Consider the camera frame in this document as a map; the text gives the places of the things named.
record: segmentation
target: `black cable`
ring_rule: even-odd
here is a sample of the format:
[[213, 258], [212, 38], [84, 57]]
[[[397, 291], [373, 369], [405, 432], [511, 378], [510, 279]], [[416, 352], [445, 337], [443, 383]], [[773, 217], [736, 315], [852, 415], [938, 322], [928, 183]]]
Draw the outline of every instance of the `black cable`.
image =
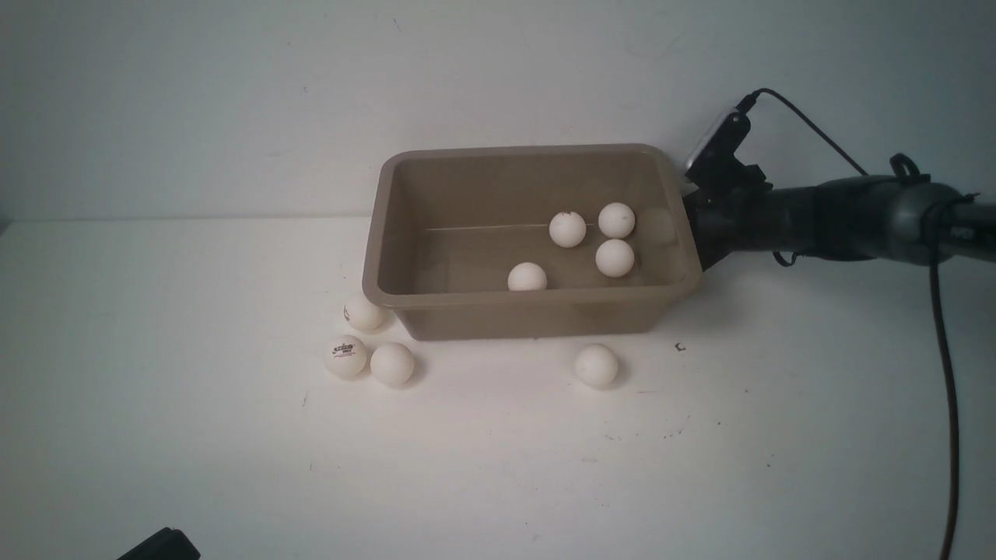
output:
[[934, 330], [937, 331], [937, 348], [940, 351], [940, 365], [944, 371], [944, 388], [947, 390], [948, 445], [950, 448], [951, 471], [950, 490], [947, 497], [947, 523], [944, 526], [944, 542], [941, 544], [940, 558], [951, 556], [954, 542], [954, 528], [958, 522], [958, 494], [960, 493], [961, 434], [958, 428], [958, 396], [954, 387], [954, 367], [951, 365], [951, 350], [947, 344], [947, 329], [944, 328], [944, 312], [940, 305], [940, 263], [939, 238], [941, 216], [954, 204], [970, 202], [974, 195], [962, 196], [954, 200], [940, 202], [924, 214], [922, 231], [926, 234], [930, 250], [930, 307], [933, 310]]
[[752, 107], [754, 107], [754, 104], [757, 103], [757, 98], [761, 97], [761, 94], [768, 94], [769, 96], [771, 96], [771, 97], [775, 98], [776, 100], [782, 102], [782, 104], [785, 105], [785, 107], [789, 108], [792, 111], [792, 113], [795, 113], [796, 116], [798, 116], [800, 119], [802, 119], [803, 123], [806, 123], [806, 125], [808, 125], [809, 128], [812, 129], [814, 133], [816, 133], [817, 135], [819, 135], [820, 138], [823, 139], [824, 142], [826, 142], [827, 144], [829, 144], [830, 147], [832, 147], [834, 149], [834, 151], [836, 151], [841, 157], [843, 157], [844, 160], [847, 163], [850, 163], [851, 167], [853, 167], [855, 169], [855, 171], [857, 171], [859, 174], [862, 174], [862, 175], [867, 175], [868, 174], [868, 172], [865, 171], [865, 169], [863, 167], [861, 167], [860, 165], [858, 165], [858, 162], [854, 161], [854, 159], [851, 158], [848, 155], [848, 153], [846, 151], [844, 151], [844, 149], [842, 147], [840, 147], [839, 145], [837, 145], [837, 143], [835, 141], [830, 140], [830, 137], [828, 137], [826, 133], [824, 133], [823, 131], [821, 131], [820, 127], [817, 127], [815, 123], [813, 123], [812, 121], [810, 121], [809, 117], [806, 117], [803, 114], [802, 111], [799, 111], [799, 108], [797, 108], [795, 105], [793, 105], [793, 103], [790, 102], [789, 100], [785, 99], [785, 96], [783, 96], [782, 94], [779, 94], [775, 90], [770, 90], [768, 88], [761, 88], [760, 90], [756, 90], [756, 91], [752, 92], [749, 96], [747, 96], [746, 98], [744, 98], [737, 105], [737, 110], [739, 110], [741, 113], [745, 113], [746, 114], [748, 111], [750, 111], [750, 109]]

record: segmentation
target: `container rim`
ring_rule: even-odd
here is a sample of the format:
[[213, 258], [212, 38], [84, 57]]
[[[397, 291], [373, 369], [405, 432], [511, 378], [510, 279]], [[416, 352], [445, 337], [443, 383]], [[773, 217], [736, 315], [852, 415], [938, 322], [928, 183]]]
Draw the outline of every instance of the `container rim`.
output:
[[494, 292], [461, 292], [434, 294], [391, 294], [380, 289], [377, 283], [379, 276], [379, 259], [382, 249], [382, 231], [375, 231], [374, 224], [384, 224], [387, 202], [390, 197], [390, 185], [394, 169], [402, 162], [412, 159], [438, 159], [467, 156], [498, 156], [498, 155], [557, 155], [577, 154], [597, 151], [605, 152], [638, 152], [651, 156], [662, 175], [674, 173], [670, 160], [659, 148], [646, 143], [602, 143], [580, 145], [522, 145], [495, 147], [459, 147], [450, 149], [412, 150], [399, 153], [388, 159], [380, 169], [376, 197], [373, 204], [373, 219], [367, 242], [367, 254], [364, 261], [363, 291], [371, 303], [391, 310], [418, 310], [467, 305], [507, 305], [535, 304], [585, 304], [631, 302], [639, 300], [654, 300], [670, 296], [683, 297], [699, 285], [702, 279], [702, 267], [698, 260], [691, 226], [685, 214], [684, 204], [677, 192], [668, 191], [668, 207], [674, 213], [677, 239], [681, 250], [685, 253], [688, 269], [684, 277], [676, 283], [654, 286], [610, 286], [596, 288], [564, 288], [526, 292], [494, 291]]

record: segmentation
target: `container bottom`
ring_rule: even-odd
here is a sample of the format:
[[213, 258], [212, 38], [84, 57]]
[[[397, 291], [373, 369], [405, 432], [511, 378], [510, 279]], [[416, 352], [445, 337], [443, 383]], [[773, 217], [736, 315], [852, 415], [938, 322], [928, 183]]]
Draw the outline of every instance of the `container bottom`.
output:
[[555, 244], [546, 225], [423, 230], [415, 262], [414, 293], [505, 291], [509, 271], [522, 262], [543, 267], [547, 289], [553, 290], [664, 285], [684, 277], [680, 268], [651, 267], [654, 270], [648, 273], [641, 266], [636, 243], [628, 240], [636, 249], [636, 264], [623, 278], [609, 278], [595, 265], [595, 252], [605, 240], [594, 225], [588, 226], [585, 240], [570, 249]]

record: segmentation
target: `plastic container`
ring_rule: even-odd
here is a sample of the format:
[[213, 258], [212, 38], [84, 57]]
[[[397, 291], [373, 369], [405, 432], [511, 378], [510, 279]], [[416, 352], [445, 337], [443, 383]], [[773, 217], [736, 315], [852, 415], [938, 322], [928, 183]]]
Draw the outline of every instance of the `plastic container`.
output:
[[[595, 265], [610, 202], [636, 213], [626, 240], [636, 264], [622, 278]], [[548, 232], [565, 210], [589, 224], [571, 249]], [[510, 292], [509, 271], [527, 261], [548, 289]], [[380, 172], [363, 286], [428, 341], [645, 332], [701, 278], [670, 161], [649, 145], [611, 144], [396, 155]]]

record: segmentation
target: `ball with printed logo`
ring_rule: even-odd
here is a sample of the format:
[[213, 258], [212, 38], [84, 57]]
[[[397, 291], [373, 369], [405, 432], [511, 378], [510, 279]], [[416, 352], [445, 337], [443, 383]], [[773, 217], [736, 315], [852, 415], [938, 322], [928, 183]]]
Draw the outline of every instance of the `ball with printed logo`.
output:
[[336, 377], [351, 379], [367, 366], [369, 354], [363, 341], [357, 337], [342, 335], [332, 339], [329, 351], [325, 354], [325, 367]]

